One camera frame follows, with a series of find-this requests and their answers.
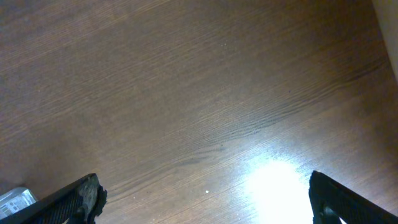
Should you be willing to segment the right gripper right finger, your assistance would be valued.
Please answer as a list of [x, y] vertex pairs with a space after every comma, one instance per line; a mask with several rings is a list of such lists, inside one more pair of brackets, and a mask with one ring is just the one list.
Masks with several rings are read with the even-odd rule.
[[321, 172], [313, 171], [309, 184], [313, 224], [397, 224], [397, 216]]

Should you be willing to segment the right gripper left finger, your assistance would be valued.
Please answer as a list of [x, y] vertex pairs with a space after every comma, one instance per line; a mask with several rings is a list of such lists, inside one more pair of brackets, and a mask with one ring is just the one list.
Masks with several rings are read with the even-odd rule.
[[13, 215], [1, 224], [95, 224], [107, 202], [96, 174], [88, 174]]

